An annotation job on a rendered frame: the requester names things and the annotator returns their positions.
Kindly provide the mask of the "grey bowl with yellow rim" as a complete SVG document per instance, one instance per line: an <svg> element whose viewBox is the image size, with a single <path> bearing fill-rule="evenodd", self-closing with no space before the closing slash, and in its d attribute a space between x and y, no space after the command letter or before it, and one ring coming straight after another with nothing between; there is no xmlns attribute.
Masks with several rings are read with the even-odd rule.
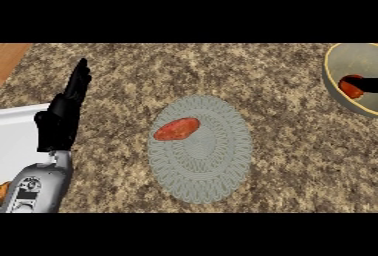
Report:
<svg viewBox="0 0 378 256"><path fill-rule="evenodd" d="M347 75L378 78L378 43L339 43L324 58L322 78L336 101L353 112L378 119L378 93L352 99L339 87Z"/></svg>

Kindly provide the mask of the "grey oval woven placemat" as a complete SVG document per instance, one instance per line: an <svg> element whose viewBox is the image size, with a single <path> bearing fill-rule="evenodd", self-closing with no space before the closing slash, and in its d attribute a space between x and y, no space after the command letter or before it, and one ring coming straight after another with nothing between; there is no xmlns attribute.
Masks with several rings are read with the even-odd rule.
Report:
<svg viewBox="0 0 378 256"><path fill-rule="evenodd" d="M166 106L153 123L192 117L200 129L184 140L148 139L148 160L158 183L182 201L210 204L240 188L250 171L253 141L247 122L219 97L191 95Z"/></svg>

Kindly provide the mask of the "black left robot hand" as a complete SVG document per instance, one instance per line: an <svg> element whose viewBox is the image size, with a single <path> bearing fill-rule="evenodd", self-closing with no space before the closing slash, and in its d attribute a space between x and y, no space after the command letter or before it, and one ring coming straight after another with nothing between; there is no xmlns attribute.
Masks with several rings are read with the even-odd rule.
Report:
<svg viewBox="0 0 378 256"><path fill-rule="evenodd" d="M39 129L39 152L71 150L91 81L91 68L88 59L83 58L71 73L65 91L57 94L48 110L39 111L34 115Z"/></svg>

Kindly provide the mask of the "orange object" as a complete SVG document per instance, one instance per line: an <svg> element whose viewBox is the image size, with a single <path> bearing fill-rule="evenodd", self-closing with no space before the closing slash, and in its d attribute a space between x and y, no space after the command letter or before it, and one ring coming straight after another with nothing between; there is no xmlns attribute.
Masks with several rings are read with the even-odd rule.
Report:
<svg viewBox="0 0 378 256"><path fill-rule="evenodd" d="M11 181L5 182L3 184L0 184L0 205L3 204L5 202L5 199L6 199L6 194L8 194L8 190L9 190L9 187L11 187Z"/></svg>

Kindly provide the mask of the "red round vegetable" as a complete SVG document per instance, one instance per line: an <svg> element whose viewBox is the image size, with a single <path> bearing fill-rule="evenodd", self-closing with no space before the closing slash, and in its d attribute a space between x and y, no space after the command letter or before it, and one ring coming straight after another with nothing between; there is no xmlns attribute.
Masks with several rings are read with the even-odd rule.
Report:
<svg viewBox="0 0 378 256"><path fill-rule="evenodd" d="M346 76L339 82L339 87L350 99L359 99L364 95L364 91L355 86L353 83L347 81L349 78L361 79L361 76L359 75Z"/></svg>

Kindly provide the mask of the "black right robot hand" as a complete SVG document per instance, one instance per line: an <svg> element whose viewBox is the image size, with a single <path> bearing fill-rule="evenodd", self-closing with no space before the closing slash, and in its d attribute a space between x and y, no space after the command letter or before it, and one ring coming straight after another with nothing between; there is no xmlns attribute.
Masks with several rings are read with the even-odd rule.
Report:
<svg viewBox="0 0 378 256"><path fill-rule="evenodd" d="M350 83L368 93L378 93L378 78L352 78Z"/></svg>

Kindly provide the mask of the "red tomato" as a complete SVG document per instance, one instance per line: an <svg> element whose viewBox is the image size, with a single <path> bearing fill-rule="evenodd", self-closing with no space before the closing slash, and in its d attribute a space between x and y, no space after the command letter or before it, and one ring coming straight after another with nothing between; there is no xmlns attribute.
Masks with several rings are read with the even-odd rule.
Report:
<svg viewBox="0 0 378 256"><path fill-rule="evenodd" d="M181 118L157 130L154 139L158 141L184 140L198 130L200 125L201 122L197 118Z"/></svg>

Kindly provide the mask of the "white flat tray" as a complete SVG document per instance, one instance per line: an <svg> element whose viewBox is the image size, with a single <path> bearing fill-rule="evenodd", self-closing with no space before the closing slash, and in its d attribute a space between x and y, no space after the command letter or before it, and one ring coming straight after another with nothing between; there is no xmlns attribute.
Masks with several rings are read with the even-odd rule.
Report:
<svg viewBox="0 0 378 256"><path fill-rule="evenodd" d="M49 104L0 109L0 184L12 181L21 170L49 160L48 153L37 152L39 131L34 115Z"/></svg>

